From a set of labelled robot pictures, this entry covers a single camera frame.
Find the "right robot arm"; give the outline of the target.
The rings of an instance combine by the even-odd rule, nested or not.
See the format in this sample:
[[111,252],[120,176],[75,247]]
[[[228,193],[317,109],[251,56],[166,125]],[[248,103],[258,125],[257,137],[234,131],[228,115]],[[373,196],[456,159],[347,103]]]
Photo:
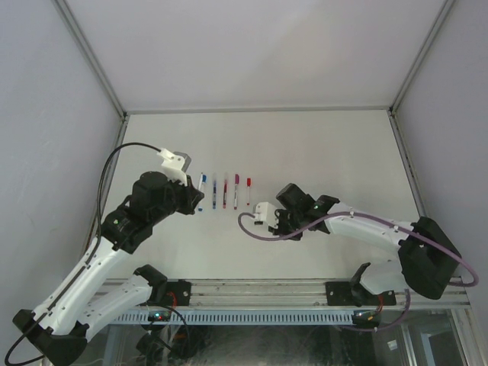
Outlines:
[[321,195],[314,199],[295,184],[277,195],[275,207],[260,203],[256,211],[275,236],[302,237],[301,228],[325,234],[348,236],[396,255],[393,261],[364,263],[350,284],[357,294],[381,294],[410,288],[431,300],[441,298],[458,267],[458,250],[441,227],[428,217],[416,222],[375,220],[357,212],[338,198]]

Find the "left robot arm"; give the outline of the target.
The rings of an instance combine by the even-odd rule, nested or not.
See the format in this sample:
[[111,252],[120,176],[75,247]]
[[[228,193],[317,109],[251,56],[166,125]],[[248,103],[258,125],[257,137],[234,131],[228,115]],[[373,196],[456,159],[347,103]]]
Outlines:
[[140,304],[167,301],[167,277],[151,265],[138,267],[119,287],[98,299],[99,287],[113,268],[124,263],[173,214],[193,215],[204,193],[191,177],[172,181],[161,172],[146,172],[132,192],[109,213],[100,233],[60,286],[32,310],[22,309],[13,323],[54,365],[71,365],[87,344],[112,320]]

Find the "red gel pen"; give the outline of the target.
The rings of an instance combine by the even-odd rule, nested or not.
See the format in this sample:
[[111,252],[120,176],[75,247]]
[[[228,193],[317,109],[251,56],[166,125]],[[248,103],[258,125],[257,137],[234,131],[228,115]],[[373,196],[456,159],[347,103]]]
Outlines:
[[224,178],[223,178],[223,209],[226,209],[227,206],[227,196],[228,196],[228,181],[229,181],[229,176],[228,173],[224,173]]

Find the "blue gel pen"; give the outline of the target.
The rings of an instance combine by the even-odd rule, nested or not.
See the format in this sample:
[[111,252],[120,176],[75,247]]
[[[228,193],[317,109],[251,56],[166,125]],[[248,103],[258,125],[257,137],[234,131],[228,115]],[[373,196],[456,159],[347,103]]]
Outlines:
[[217,180],[217,173],[213,173],[212,176],[212,209],[217,209],[217,189],[218,189],[218,180]]

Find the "thin white red-tip pen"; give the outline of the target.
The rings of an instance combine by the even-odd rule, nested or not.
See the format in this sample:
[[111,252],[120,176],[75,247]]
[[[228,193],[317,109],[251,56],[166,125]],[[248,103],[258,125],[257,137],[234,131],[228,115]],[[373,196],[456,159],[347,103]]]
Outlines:
[[233,209],[237,210],[239,206],[239,183],[234,184],[234,195],[233,195]]

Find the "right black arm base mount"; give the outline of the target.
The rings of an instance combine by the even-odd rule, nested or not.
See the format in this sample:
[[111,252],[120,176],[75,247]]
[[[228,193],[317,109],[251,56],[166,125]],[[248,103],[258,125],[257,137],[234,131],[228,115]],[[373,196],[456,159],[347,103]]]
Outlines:
[[360,284],[348,281],[328,281],[325,283],[328,306],[394,306],[397,304],[395,293],[385,291],[381,294],[372,294]]

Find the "blue white marker pen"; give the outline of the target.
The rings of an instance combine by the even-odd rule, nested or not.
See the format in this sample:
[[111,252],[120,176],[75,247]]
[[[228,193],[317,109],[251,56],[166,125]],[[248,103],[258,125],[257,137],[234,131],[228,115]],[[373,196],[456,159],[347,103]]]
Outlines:
[[203,200],[205,197],[205,188],[206,188],[206,183],[207,183],[207,176],[204,173],[201,173],[200,179],[199,179],[199,184],[198,184],[198,190],[200,193],[202,193],[201,200],[198,203],[197,206],[197,211],[202,212],[203,209]]

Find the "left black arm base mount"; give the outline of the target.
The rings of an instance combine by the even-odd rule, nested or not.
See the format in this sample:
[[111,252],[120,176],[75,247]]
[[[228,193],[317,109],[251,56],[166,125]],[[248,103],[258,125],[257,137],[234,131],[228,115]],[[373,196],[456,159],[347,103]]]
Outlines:
[[186,307],[191,299],[192,283],[186,280],[169,281],[165,288],[162,304],[172,307]]

